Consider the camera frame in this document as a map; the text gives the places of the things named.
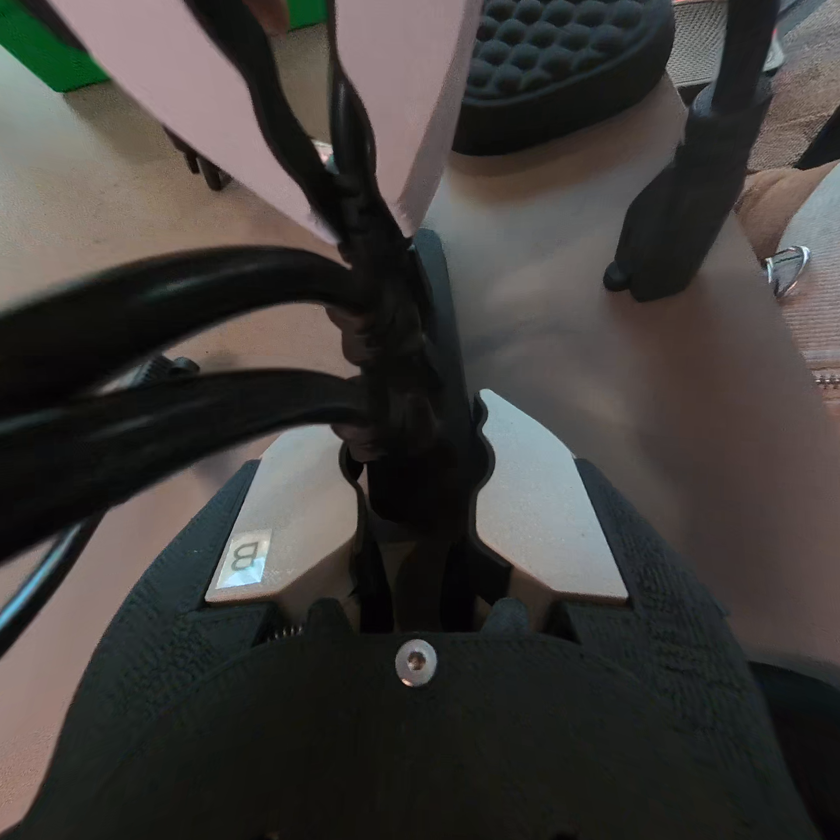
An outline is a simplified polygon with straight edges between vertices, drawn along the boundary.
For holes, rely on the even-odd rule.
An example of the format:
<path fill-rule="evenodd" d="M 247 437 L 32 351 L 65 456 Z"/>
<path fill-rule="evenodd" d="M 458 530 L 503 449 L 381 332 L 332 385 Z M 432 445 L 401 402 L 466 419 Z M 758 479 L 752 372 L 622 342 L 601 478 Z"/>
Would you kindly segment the grey mesh panel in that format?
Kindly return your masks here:
<path fill-rule="evenodd" d="M 678 90 L 715 79 L 726 38 L 726 1 L 674 1 L 675 39 L 667 71 Z"/>

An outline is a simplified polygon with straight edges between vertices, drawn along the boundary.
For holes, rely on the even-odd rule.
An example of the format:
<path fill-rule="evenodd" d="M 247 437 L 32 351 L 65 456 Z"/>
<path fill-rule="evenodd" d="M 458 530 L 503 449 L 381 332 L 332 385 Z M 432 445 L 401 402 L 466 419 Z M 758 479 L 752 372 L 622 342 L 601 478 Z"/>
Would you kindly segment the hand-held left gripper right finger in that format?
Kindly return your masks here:
<path fill-rule="evenodd" d="M 476 492 L 478 549 L 524 604 L 627 604 L 629 594 L 574 456 L 492 390 L 477 393 L 489 474 Z"/>

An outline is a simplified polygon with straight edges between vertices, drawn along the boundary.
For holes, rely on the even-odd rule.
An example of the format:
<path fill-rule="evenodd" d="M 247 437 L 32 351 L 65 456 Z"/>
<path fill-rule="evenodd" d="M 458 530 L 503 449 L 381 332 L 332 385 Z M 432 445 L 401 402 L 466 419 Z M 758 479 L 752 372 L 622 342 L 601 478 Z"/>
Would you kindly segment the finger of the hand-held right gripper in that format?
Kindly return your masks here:
<path fill-rule="evenodd" d="M 455 138 L 480 1 L 338 1 L 338 58 L 360 96 L 382 197 L 417 230 Z"/>
<path fill-rule="evenodd" d="M 270 42 L 242 2 L 50 2 L 122 89 L 179 139 L 329 245 L 330 175 L 291 111 Z"/>

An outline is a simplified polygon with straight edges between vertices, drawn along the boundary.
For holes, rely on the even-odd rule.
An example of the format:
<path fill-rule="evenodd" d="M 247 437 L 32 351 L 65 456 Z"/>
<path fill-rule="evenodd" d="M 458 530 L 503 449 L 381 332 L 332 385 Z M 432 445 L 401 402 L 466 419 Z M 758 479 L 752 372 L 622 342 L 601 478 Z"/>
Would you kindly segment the person's right hand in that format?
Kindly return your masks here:
<path fill-rule="evenodd" d="M 287 1 L 247 1 L 248 8 L 271 38 L 283 38 L 290 26 Z"/>

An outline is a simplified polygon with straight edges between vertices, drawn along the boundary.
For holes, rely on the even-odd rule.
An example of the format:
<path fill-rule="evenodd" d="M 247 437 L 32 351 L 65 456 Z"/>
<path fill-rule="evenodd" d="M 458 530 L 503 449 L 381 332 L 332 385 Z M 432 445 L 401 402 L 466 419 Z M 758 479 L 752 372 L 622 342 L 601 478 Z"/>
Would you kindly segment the green box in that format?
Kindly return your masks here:
<path fill-rule="evenodd" d="M 309 26 L 269 37 L 247 2 L 2 2 L 2 50 L 49 88 L 105 77 L 142 102 L 247 92 L 248 74 L 283 92 L 326 87 L 324 2 L 291 2 Z"/>

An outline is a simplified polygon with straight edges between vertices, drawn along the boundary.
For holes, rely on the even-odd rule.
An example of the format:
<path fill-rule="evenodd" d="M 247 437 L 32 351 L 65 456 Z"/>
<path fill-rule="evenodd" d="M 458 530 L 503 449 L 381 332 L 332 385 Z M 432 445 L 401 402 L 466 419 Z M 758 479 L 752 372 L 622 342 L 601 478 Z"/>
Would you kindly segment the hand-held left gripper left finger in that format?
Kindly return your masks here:
<path fill-rule="evenodd" d="M 227 539 L 207 604 L 357 604 L 351 574 L 360 496 L 330 427 L 297 427 L 263 454 Z"/>

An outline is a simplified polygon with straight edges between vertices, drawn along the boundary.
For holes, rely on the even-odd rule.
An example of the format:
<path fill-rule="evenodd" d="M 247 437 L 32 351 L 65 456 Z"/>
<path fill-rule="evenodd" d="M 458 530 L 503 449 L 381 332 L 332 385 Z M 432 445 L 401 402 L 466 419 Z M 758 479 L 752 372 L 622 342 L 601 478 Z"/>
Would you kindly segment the black power strip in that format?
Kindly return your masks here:
<path fill-rule="evenodd" d="M 476 431 L 455 304 L 440 237 L 358 238 L 352 278 L 366 309 L 333 307 L 343 350 L 373 402 L 371 428 L 345 432 L 367 468 L 374 512 L 422 534 L 466 530 Z"/>

